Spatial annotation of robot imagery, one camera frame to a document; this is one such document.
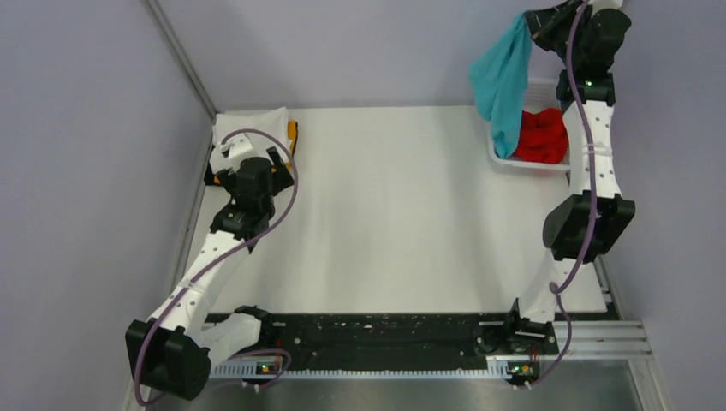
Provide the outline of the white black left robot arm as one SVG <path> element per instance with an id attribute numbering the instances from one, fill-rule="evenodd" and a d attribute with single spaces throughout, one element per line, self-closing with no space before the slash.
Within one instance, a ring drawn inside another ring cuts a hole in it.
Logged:
<path id="1" fill-rule="evenodd" d="M 230 199 L 213 217 L 195 260 L 165 302 L 126 330 L 134 399 L 141 407 L 164 396 L 193 400 L 216 366 L 244 348 L 263 354 L 275 340 L 274 330 L 251 313 L 204 324 L 233 271 L 292 210 L 299 192 L 294 154 L 286 146 L 270 147 L 235 160 L 217 176 Z M 275 198 L 287 188 L 293 197 L 277 214 Z"/>

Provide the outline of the turquoise t-shirt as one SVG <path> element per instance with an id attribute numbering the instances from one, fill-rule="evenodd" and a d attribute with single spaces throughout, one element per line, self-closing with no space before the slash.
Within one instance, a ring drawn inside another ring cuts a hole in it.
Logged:
<path id="1" fill-rule="evenodd" d="M 526 17 L 521 13 L 468 68 L 474 106 L 490 124 L 499 158 L 510 158 L 519 144 L 532 46 Z"/>

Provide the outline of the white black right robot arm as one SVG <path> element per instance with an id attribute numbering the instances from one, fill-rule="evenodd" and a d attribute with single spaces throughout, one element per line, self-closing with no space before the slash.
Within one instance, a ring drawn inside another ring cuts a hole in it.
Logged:
<path id="1" fill-rule="evenodd" d="M 622 2 L 566 1 L 525 17 L 535 45 L 564 64 L 556 99 L 568 135 L 569 195 L 545 218 L 546 253 L 502 329 L 503 344 L 514 353 L 554 341 L 564 292 L 584 265 L 612 249 L 636 212 L 616 180 L 611 144 L 616 88 L 610 69 L 632 26 Z"/>

